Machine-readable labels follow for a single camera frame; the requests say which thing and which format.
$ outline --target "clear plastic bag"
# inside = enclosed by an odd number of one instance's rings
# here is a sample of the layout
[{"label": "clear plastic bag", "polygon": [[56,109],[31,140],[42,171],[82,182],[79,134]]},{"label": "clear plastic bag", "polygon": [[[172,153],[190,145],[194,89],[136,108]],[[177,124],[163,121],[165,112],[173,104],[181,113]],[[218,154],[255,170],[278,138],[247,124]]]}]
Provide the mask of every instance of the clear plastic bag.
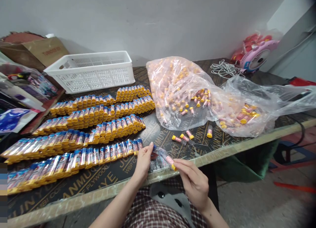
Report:
[{"label": "clear plastic bag", "polygon": [[[210,111],[202,106],[194,107],[194,116],[190,112],[191,98],[197,91],[207,88],[224,93],[198,65],[185,58],[167,57],[147,62],[146,68],[157,118],[163,127],[188,130],[213,120]],[[188,113],[181,115],[185,109]]]},{"label": "clear plastic bag", "polygon": [[[157,59],[146,68],[157,118],[169,130],[188,130],[210,120],[231,136],[257,137],[273,129],[281,115],[316,108],[315,86],[260,86],[237,75],[217,87],[198,65],[181,57]],[[306,90],[308,95],[290,101]],[[206,106],[192,100],[197,93],[210,100]]]},{"label": "clear plastic bag", "polygon": [[[230,97],[231,102],[225,110],[232,113],[215,114],[215,121],[231,136],[257,137],[272,130],[275,120],[281,115],[316,108],[315,86],[261,86],[243,77],[234,76],[221,88]],[[301,93],[308,94],[291,101]]]}]

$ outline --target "brown box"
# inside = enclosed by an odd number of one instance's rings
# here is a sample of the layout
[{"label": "brown box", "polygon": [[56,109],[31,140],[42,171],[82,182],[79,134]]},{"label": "brown box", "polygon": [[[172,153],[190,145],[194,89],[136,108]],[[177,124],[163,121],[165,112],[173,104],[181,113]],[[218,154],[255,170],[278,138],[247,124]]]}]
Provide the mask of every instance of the brown box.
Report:
[{"label": "brown box", "polygon": [[[43,73],[44,69],[69,52],[57,37],[27,43],[0,45],[0,51],[12,61],[35,68]],[[56,87],[61,86],[50,76],[45,77]]]}]

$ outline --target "electric fan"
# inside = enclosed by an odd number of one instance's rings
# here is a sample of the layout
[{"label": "electric fan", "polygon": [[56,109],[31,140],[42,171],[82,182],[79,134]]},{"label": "electric fan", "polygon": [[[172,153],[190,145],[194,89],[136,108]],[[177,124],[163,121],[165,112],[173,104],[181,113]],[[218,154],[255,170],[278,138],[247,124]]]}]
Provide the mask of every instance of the electric fan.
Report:
[{"label": "electric fan", "polygon": [[258,46],[247,52],[240,60],[241,72],[255,73],[266,62],[271,51],[279,44],[277,40],[262,41]]}]

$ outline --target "power cord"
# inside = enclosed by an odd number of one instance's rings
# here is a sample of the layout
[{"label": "power cord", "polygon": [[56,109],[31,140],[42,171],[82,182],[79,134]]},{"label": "power cord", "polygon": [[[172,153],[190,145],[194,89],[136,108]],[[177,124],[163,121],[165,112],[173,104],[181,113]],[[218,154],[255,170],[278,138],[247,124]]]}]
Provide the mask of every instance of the power cord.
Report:
[{"label": "power cord", "polygon": [[230,75],[230,76],[235,76],[235,75],[241,75],[241,76],[244,76],[241,74],[241,68],[237,68],[235,67],[235,65],[233,64],[229,64],[227,62],[225,62],[225,60],[221,60],[219,62],[219,64],[215,64],[213,63],[211,65],[211,73],[215,74],[215,75],[219,75],[220,77],[222,78],[225,78],[225,79],[229,79],[230,77],[226,77],[227,75]]},{"label": "power cord", "polygon": [[297,123],[301,126],[301,128],[302,128],[302,136],[301,136],[301,138],[299,139],[299,141],[298,141],[297,143],[293,144],[292,146],[289,146],[289,147],[292,149],[293,147],[298,146],[298,145],[304,140],[304,137],[305,137],[305,127],[304,127],[304,125],[303,125],[301,122],[299,122],[299,121],[296,120],[295,118],[292,118],[291,116],[288,116],[288,115],[287,115],[287,117],[289,117],[289,118],[292,119],[293,121],[297,122]]}]

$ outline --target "plastic basket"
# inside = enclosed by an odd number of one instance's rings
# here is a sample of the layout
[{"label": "plastic basket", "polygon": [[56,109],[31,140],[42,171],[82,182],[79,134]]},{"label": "plastic basket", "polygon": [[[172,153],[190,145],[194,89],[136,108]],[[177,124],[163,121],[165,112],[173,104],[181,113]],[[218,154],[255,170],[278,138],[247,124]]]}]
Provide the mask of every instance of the plastic basket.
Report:
[{"label": "plastic basket", "polygon": [[126,51],[65,55],[44,70],[67,94],[99,90],[135,82]]}]

